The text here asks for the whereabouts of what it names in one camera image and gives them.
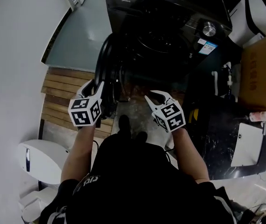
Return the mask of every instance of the bottle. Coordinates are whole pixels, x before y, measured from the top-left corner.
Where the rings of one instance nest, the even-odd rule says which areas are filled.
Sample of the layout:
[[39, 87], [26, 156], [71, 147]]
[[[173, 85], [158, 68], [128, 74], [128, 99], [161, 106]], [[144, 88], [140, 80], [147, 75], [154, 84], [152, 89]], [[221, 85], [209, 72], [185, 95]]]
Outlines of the bottle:
[[266, 111], [250, 113], [249, 118], [251, 122], [266, 121]]

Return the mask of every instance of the product label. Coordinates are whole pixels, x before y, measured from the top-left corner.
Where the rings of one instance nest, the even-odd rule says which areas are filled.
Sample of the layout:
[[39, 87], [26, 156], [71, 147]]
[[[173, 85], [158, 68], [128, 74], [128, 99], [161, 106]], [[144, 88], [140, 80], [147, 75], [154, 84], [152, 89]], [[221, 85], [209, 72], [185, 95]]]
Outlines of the product label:
[[199, 39], [198, 40], [198, 43], [201, 44], [201, 45], [204, 45], [207, 41], [206, 40], [203, 40], [203, 39]]
[[204, 55], [209, 55], [216, 47], [217, 47], [216, 44], [211, 42], [206, 42], [202, 47], [202, 49], [199, 51], [199, 53]]

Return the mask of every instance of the black shoe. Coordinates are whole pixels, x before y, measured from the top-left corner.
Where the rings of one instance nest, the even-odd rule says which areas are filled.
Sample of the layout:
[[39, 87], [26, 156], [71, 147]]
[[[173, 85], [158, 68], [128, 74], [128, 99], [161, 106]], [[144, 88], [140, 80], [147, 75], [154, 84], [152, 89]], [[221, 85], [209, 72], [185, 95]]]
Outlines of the black shoe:
[[129, 118], [126, 115], [122, 115], [118, 121], [118, 127], [121, 131], [130, 131]]
[[129, 125], [129, 118], [126, 115], [122, 115], [118, 121], [119, 131], [118, 134], [125, 139], [131, 138], [131, 128]]
[[142, 131], [140, 132], [136, 138], [135, 138], [136, 141], [140, 142], [140, 143], [145, 143], [147, 141], [147, 133]]

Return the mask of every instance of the toilet lid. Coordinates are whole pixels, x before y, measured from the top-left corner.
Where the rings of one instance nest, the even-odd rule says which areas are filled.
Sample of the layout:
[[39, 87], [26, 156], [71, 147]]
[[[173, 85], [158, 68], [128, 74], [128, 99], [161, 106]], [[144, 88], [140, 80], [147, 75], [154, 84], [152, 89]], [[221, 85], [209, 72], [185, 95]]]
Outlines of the toilet lid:
[[59, 184], [61, 171], [69, 151], [57, 143], [29, 140], [19, 144], [17, 156], [21, 168], [32, 177], [48, 183]]

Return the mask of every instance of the white toilet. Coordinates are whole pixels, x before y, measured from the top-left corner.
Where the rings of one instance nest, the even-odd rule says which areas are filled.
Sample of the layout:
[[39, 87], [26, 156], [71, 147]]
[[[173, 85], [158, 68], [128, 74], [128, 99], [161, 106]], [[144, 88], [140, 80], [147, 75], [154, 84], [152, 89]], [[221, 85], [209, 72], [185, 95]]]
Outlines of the white toilet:
[[[60, 184], [63, 165], [69, 151], [61, 145], [45, 140], [29, 140], [17, 147], [21, 168], [32, 177], [47, 184]], [[33, 222], [55, 198], [57, 191], [46, 187], [33, 191], [19, 201], [22, 217]]]

